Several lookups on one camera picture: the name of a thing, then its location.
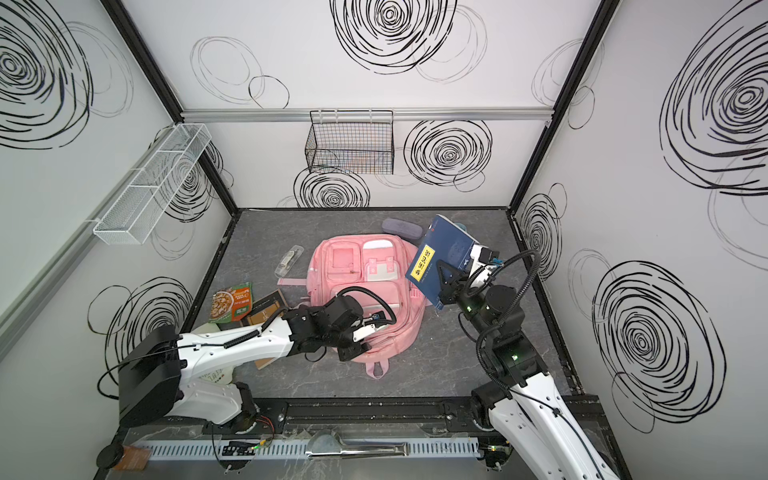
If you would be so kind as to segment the navy blue notebook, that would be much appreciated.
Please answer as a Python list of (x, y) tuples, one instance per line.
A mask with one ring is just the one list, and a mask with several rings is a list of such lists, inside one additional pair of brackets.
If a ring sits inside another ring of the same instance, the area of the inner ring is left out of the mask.
[(439, 280), (437, 262), (444, 260), (466, 274), (470, 268), (472, 247), (479, 244), (457, 224), (436, 215), (426, 229), (405, 278), (411, 282), (437, 310)]

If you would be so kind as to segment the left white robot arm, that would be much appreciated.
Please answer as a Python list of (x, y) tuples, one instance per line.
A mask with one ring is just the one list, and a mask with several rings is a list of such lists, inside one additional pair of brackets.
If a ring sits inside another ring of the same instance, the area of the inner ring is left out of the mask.
[(166, 416), (224, 425), (254, 414), (247, 388), (214, 384), (217, 370), (263, 359), (335, 349), (343, 361), (368, 351), (378, 313), (367, 315), (351, 296), (319, 307), (284, 310), (261, 325), (217, 333), (179, 334), (172, 326), (152, 331), (118, 368), (119, 423), (143, 426)]

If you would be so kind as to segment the pink student backpack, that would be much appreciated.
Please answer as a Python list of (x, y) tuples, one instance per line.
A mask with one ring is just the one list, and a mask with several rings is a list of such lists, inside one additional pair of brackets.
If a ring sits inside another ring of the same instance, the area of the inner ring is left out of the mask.
[(415, 342), (422, 325), (427, 300), (407, 279), (416, 255), (415, 245), (395, 235), (337, 236), (315, 249), (304, 279), (280, 278), (277, 284), (304, 287), (312, 306), (326, 303), (347, 287), (365, 288), (377, 296), (349, 293), (367, 315), (381, 311), (387, 303), (396, 323), (366, 337), (371, 349), (355, 358), (370, 377), (380, 379), (389, 370), (389, 360)]

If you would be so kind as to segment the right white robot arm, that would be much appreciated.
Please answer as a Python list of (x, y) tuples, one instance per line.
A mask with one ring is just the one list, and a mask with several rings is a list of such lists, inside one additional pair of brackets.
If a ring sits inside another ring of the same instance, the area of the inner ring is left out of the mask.
[(535, 250), (474, 271), (434, 264), (440, 301), (458, 305), (478, 332), (475, 354), (490, 382), (472, 394), (476, 421), (503, 435), (539, 479), (614, 479), (521, 329), (518, 307), (539, 265)]

